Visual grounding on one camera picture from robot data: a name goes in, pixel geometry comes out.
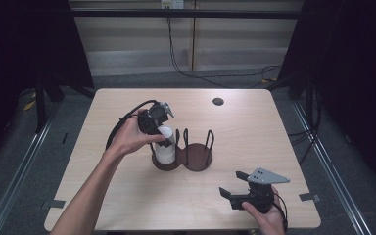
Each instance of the light wood tabletop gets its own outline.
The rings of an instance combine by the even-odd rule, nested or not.
[[[222,106],[212,100],[221,98]],[[147,100],[168,102],[175,113],[164,124],[189,129],[189,143],[205,144],[212,130],[212,162],[195,172],[184,165],[157,169],[149,145],[120,163],[102,206],[96,230],[234,230],[257,224],[245,211],[232,210],[218,187],[247,194],[237,170],[262,167],[290,183],[275,184],[288,209],[290,228],[314,228],[320,218],[313,201],[302,202],[306,181],[267,90],[237,89],[101,89],[96,93],[70,157],[55,200],[66,205],[99,162],[118,120]],[[45,228],[51,230],[64,209],[50,209]]]

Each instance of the person's left hand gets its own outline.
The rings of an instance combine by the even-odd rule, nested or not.
[[[142,146],[152,143],[165,141],[165,137],[161,134],[148,135],[140,131],[137,122],[137,114],[143,110],[136,111],[120,128],[115,135],[111,146],[106,153],[114,158],[123,158],[127,154],[131,154],[139,150]]]

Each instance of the hand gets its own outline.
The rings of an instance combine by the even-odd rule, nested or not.
[[[272,186],[273,192],[277,195],[278,191]],[[279,198],[274,196],[274,203],[280,206]],[[271,207],[270,211],[266,214],[258,211],[252,204],[244,202],[242,204],[244,210],[248,212],[258,223],[258,227],[263,235],[283,235],[282,215],[276,207]]]
[[[140,131],[137,122],[137,114],[142,111],[143,110],[136,111],[132,117],[124,123],[115,135],[111,146],[106,150],[106,153],[114,156],[114,158],[123,158],[125,155],[139,150],[146,144],[165,141],[163,135],[147,135]]]

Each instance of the black backdrop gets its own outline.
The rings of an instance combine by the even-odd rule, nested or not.
[[[279,79],[300,71],[290,82],[296,98],[311,77],[325,107],[376,172],[376,0],[306,0],[303,13]]]
[[[69,8],[68,0],[0,0],[0,137],[20,92],[34,88],[38,76],[56,85],[93,87],[74,19],[26,11]]]

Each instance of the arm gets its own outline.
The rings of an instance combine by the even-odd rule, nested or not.
[[[277,195],[279,193],[273,188],[273,192]],[[279,198],[274,197],[274,203],[280,206]],[[242,204],[244,210],[248,212],[258,223],[258,227],[263,235],[284,235],[285,231],[283,229],[282,215],[276,207],[271,207],[270,211],[266,214],[259,212],[250,203],[244,202]]]
[[[139,150],[145,144],[164,140],[162,135],[143,134],[139,130],[136,116],[128,119],[64,210],[51,234],[92,234],[109,184],[124,156]]]

